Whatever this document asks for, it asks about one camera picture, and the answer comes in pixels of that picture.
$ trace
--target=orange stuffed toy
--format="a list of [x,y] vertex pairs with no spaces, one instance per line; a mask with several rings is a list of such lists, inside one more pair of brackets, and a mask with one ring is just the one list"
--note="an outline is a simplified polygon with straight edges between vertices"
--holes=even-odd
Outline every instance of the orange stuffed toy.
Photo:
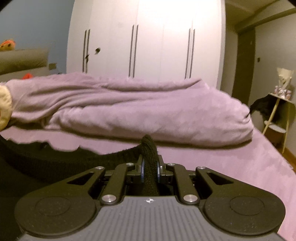
[[15,49],[15,41],[13,39],[5,40],[0,44],[0,51],[10,51]]
[[31,78],[33,78],[33,77],[34,77],[34,76],[31,75],[30,73],[27,73],[27,74],[24,75],[24,77],[22,78],[22,80],[28,80],[28,79],[31,79]]

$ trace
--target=blue wall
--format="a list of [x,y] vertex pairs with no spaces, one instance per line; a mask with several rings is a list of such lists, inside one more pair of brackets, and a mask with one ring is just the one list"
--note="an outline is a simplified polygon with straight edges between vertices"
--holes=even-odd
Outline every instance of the blue wall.
[[49,63],[66,73],[74,1],[13,0],[0,12],[0,43],[13,38],[16,49],[50,47]]

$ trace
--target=white wardrobe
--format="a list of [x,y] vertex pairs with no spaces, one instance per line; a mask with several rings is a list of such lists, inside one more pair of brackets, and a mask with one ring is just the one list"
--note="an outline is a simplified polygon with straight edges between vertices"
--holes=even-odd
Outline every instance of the white wardrobe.
[[202,78],[217,87],[224,14],[223,0],[75,0],[67,73],[153,82]]

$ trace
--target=wall outlet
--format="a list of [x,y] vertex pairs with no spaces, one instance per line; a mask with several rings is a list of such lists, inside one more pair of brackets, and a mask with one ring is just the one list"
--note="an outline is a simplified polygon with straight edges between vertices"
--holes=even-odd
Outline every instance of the wall outlet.
[[57,63],[50,63],[49,65],[48,65],[48,69],[49,70],[53,70],[53,69],[56,69],[57,68]]

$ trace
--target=red object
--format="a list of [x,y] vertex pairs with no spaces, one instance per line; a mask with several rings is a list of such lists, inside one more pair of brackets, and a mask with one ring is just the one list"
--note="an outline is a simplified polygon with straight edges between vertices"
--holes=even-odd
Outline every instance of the red object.
[[33,78],[34,76],[31,75],[30,73],[27,73],[25,74],[25,76],[22,78],[23,80],[27,80],[27,79],[30,79],[30,78]]

